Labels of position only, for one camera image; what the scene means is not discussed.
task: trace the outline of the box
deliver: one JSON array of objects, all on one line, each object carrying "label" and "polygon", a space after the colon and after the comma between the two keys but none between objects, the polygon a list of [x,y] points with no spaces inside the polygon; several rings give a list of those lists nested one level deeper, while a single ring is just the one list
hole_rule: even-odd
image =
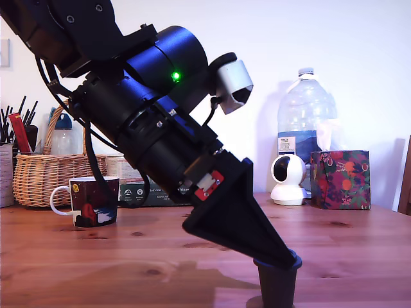
[{"label": "box", "polygon": [[122,155],[109,155],[106,158],[107,176],[118,176],[120,184],[142,182],[140,172],[127,162]]},{"label": "box", "polygon": [[322,209],[371,208],[368,151],[311,153],[311,204]]},{"label": "box", "polygon": [[[174,203],[166,192],[164,192],[151,178],[150,181],[150,194],[147,200],[144,202],[143,207],[180,207],[189,206],[189,203]],[[180,188],[180,191],[184,193],[184,190],[188,189]],[[144,197],[144,182],[134,184],[121,184],[120,185],[120,201],[127,201],[129,204],[138,202]]]},{"label": "box", "polygon": [[0,143],[0,207],[13,204],[13,145]]}]

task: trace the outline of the cable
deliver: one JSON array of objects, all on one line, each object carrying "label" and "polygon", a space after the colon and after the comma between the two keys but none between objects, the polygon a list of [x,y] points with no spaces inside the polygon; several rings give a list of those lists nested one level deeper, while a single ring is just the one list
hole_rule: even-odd
[{"label": "cable", "polygon": [[[38,58],[38,57],[35,57],[35,59],[36,59],[37,67],[39,68],[39,72],[40,72],[41,78],[43,79],[43,82],[44,82],[44,83],[46,84],[46,86],[47,86],[47,84],[49,84],[50,81],[48,81],[48,79],[47,79],[46,73],[44,72],[44,68],[43,68],[43,66],[42,66],[42,64],[41,64],[41,60],[40,60],[40,58]],[[47,88],[49,89],[51,95],[53,95],[53,97],[54,97],[54,98],[57,100],[57,102],[60,104],[60,106],[61,106],[68,114],[70,114],[69,107],[67,107],[66,104],[58,97],[58,95],[55,94],[48,86],[47,86]],[[85,128],[85,123],[84,123],[81,119],[78,119],[78,120],[76,120],[76,121],[79,122],[80,125]],[[121,151],[119,150],[119,148],[118,148],[117,146],[115,146],[115,145],[113,145],[111,142],[105,140],[102,136],[100,136],[100,135],[99,135],[98,133],[96,133],[94,130],[90,129],[90,132],[91,132],[98,140],[100,140],[102,143],[104,143],[105,145],[109,146],[110,148],[112,148],[112,149],[114,149],[114,150],[116,150],[116,151],[118,151],[118,152],[121,153]]]},{"label": "cable", "polygon": [[215,113],[215,112],[216,112],[216,108],[211,108],[211,112],[210,112],[208,118],[205,120],[203,126],[204,126],[204,125],[207,125],[207,124],[210,122],[210,120],[211,120],[211,118],[214,116],[214,113]]},{"label": "cable", "polygon": [[[41,60],[38,57],[35,57],[36,59],[36,63],[37,63],[37,67],[39,68],[39,72],[41,75],[41,78],[43,79],[43,82],[46,84],[46,86],[49,84],[49,81],[47,79],[46,73],[44,72],[44,68],[41,64]],[[58,76],[57,76],[57,72],[55,71],[55,66],[52,64],[46,64],[46,67],[48,69],[48,73],[49,76],[54,77],[54,79],[56,81],[58,81]],[[62,108],[70,114],[69,112],[69,108],[66,106],[66,104],[58,97],[57,94],[55,94],[48,86],[47,88],[49,89],[51,95],[53,95],[53,97],[58,101],[58,103],[62,106]],[[81,119],[78,119],[77,121],[84,127],[85,129],[85,149],[87,152],[87,158],[89,159],[89,164],[90,164],[90,168],[91,171],[94,175],[94,178],[97,181],[97,184],[103,188],[103,191],[107,194],[107,198],[113,199],[115,198],[116,202],[118,203],[118,205],[120,207],[126,207],[126,208],[130,208],[130,209],[135,209],[138,208],[140,206],[143,205],[143,203],[147,200],[148,195],[150,194],[150,181],[146,175],[145,172],[140,171],[140,175],[144,180],[144,195],[143,195],[143,199],[139,200],[139,202],[137,203],[133,203],[131,205],[129,205],[126,201],[118,201],[118,197],[117,196],[113,196],[110,193],[110,187],[108,185],[108,183],[104,180],[103,175],[101,174],[101,171],[98,167],[98,162],[97,162],[97,157],[96,154],[94,153],[93,147],[92,147],[92,139],[91,139],[91,134],[93,134],[95,137],[97,137],[101,142],[103,142],[104,144],[106,144],[107,146],[110,146],[112,149],[118,151],[121,153],[121,151],[118,149],[117,146],[109,143],[108,141],[106,141],[103,137],[101,137],[100,135],[98,135],[94,130],[91,129],[91,123],[89,119],[83,119],[84,121],[82,121]]]},{"label": "cable", "polygon": [[218,104],[220,104],[222,102],[223,102],[222,98],[217,98],[215,96],[213,96],[211,98],[211,112],[210,112],[208,118],[204,121],[203,126],[207,125],[210,122],[211,118],[214,116],[214,113],[216,112]]},{"label": "cable", "polygon": [[85,149],[86,149],[86,152],[87,152],[87,157],[89,159],[89,164],[90,164],[91,171],[94,175],[94,178],[97,181],[97,184],[100,186],[100,188],[103,189],[103,191],[106,194],[106,197],[108,198],[108,200],[115,200],[117,205],[120,206],[120,207],[125,207],[125,208],[129,208],[129,209],[136,209],[136,208],[142,206],[143,203],[147,200],[148,195],[150,194],[150,181],[148,180],[147,175],[144,172],[139,170],[140,175],[143,177],[143,180],[144,180],[143,199],[139,200],[137,203],[132,203],[132,204],[128,204],[127,201],[118,201],[118,197],[114,196],[111,193],[110,187],[109,187],[108,183],[104,180],[104,177],[101,174],[101,171],[98,167],[97,157],[96,157],[96,154],[94,153],[94,150],[92,148],[90,121],[88,119],[84,119],[84,121],[85,121]]}]

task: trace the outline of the coffee mug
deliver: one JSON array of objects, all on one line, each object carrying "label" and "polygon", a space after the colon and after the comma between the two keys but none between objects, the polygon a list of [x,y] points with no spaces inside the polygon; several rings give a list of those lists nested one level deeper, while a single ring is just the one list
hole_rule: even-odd
[{"label": "coffee mug", "polygon": [[[118,196],[119,178],[104,176],[113,196]],[[57,210],[53,203],[57,191],[64,189],[71,198],[71,211]],[[99,187],[93,176],[71,178],[69,186],[59,186],[51,193],[50,206],[54,213],[63,216],[73,216],[76,227],[99,227],[109,225],[117,220],[117,199],[107,200],[106,194]]]}]

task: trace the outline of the white security camera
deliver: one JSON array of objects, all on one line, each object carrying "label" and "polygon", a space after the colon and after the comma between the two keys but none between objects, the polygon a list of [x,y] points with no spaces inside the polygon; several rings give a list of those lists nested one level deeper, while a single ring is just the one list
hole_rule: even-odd
[{"label": "white security camera", "polygon": [[271,199],[281,205],[302,205],[307,192],[300,186],[306,177],[306,165],[297,155],[278,156],[271,165],[271,175],[277,185]]},{"label": "white security camera", "polygon": [[250,97],[253,84],[243,61],[233,61],[217,70],[216,95],[222,99],[220,106],[229,114],[244,106]]}]

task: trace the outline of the chair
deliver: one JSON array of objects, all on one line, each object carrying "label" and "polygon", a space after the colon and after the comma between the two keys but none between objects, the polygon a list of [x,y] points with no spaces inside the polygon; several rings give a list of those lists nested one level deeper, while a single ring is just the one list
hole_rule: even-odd
[{"label": "chair", "polygon": [[411,136],[405,161],[403,185],[399,196],[398,212],[411,216]]}]

